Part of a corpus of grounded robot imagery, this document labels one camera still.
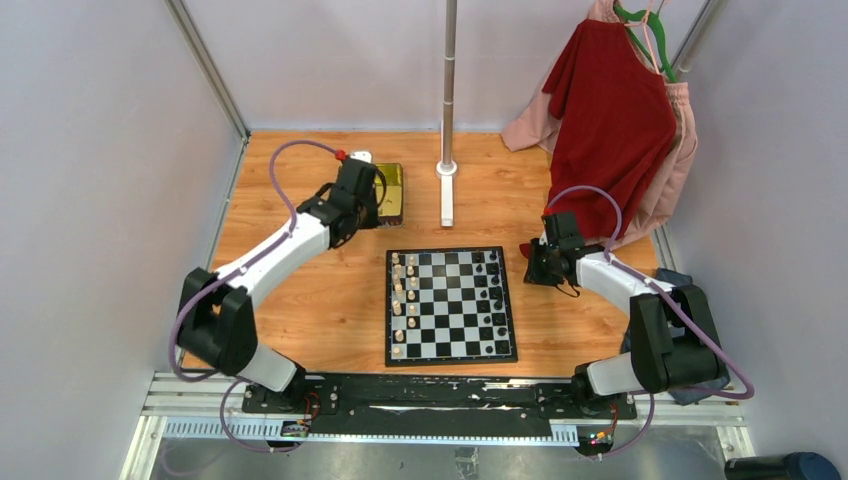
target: clothes hanger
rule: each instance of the clothes hanger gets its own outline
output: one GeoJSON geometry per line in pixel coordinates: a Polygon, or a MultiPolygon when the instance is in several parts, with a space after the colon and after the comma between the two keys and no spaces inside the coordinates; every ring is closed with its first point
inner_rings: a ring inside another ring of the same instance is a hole
{"type": "MultiPolygon", "coordinates": [[[[674,72],[672,72],[671,63],[668,61],[668,56],[666,55],[665,29],[662,26],[662,22],[660,21],[659,15],[657,15],[656,13],[651,11],[651,7],[653,6],[653,3],[654,3],[653,0],[651,0],[651,4],[650,4],[650,6],[648,7],[647,10],[640,10],[640,11],[635,12],[635,13],[630,13],[630,12],[624,10],[624,8],[622,8],[621,5],[619,5],[616,2],[616,3],[613,4],[613,10],[615,11],[616,15],[618,15],[619,17],[621,17],[621,18],[623,18],[627,21],[630,21],[630,22],[637,22],[636,25],[642,25],[643,27],[644,27],[644,25],[647,25],[648,28],[651,29],[651,32],[653,32],[654,38],[656,39],[656,42],[657,42],[657,49],[659,50],[660,64],[661,64],[661,67],[659,67],[657,65],[656,60],[654,60],[654,67],[657,68],[659,71],[664,71],[666,76],[668,76],[668,79],[671,83],[677,83],[677,77],[674,75],[674,72]]],[[[662,9],[663,3],[665,3],[665,0],[663,0],[662,3],[660,3],[660,9],[662,9]]],[[[636,35],[633,34],[633,32],[631,32],[629,29],[628,29],[628,32],[630,32],[631,39],[635,39],[636,35]]],[[[636,40],[636,44],[639,46],[639,49],[642,50],[642,53],[644,53],[646,56],[650,56],[652,59],[654,58],[652,48],[650,49],[651,51],[650,51],[650,54],[649,54],[648,52],[645,51],[645,47],[638,40],[636,40]]]]}

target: chessboard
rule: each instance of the chessboard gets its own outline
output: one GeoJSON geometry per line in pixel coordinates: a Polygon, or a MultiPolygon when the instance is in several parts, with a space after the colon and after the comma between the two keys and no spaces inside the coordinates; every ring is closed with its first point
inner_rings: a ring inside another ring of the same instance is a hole
{"type": "Polygon", "coordinates": [[[516,361],[503,248],[386,252],[386,366],[516,361]]]}

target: gray floor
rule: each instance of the gray floor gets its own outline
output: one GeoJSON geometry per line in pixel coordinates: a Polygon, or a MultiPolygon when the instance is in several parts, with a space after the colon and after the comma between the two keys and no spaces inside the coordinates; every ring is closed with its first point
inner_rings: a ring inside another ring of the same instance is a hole
{"type": "MultiPolygon", "coordinates": [[[[617,444],[636,432],[620,426],[617,444]]],[[[219,440],[170,442],[168,464],[191,470],[221,448],[227,452],[204,479],[723,479],[723,455],[714,428],[653,427],[632,449],[600,464],[571,448],[457,447],[442,445],[305,444],[288,454],[245,452],[219,440]]],[[[157,465],[153,479],[172,478],[157,465]]]]}

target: wooden tabletop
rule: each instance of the wooden tabletop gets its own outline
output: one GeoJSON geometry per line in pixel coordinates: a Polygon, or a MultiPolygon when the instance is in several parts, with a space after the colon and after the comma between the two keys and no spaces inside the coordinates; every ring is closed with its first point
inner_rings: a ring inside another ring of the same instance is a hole
{"type": "MultiPolygon", "coordinates": [[[[402,164],[404,225],[361,231],[292,274],[257,311],[260,341],[309,370],[347,372],[562,376],[618,353],[625,314],[589,291],[575,299],[522,282],[527,261],[518,245],[541,233],[550,176],[544,151],[511,153],[497,134],[456,135],[455,226],[445,229],[439,225],[438,133],[255,133],[215,267],[237,259],[287,220],[268,177],[268,160],[281,143],[299,138],[348,152],[369,150],[376,163],[402,164]],[[386,250],[484,245],[504,247],[519,361],[386,367],[386,250]]],[[[329,153],[308,146],[292,147],[277,161],[280,183],[295,205],[335,179],[337,169],[329,153]]],[[[645,273],[657,266],[649,238],[616,254],[645,273]]],[[[184,364],[202,365],[189,357],[184,364]]]]}

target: white wall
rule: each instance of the white wall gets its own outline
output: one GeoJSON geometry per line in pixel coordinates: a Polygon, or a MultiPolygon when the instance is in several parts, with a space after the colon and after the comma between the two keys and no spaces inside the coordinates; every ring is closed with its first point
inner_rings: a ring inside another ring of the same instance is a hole
{"type": "MultiPolygon", "coordinates": [[[[186,3],[254,129],[439,126],[444,0],[186,3]]],[[[702,3],[663,7],[670,57],[702,3]]],[[[459,0],[457,127],[500,130],[515,118],[591,4],[459,0]]],[[[624,4],[638,10],[648,1],[624,4]]]]}
{"type": "Polygon", "coordinates": [[[116,478],[239,144],[162,1],[0,3],[0,477],[116,478]]]}
{"type": "Polygon", "coordinates": [[[688,78],[700,144],[671,233],[758,387],[758,453],[848,474],[848,4],[728,3],[688,78]]]}

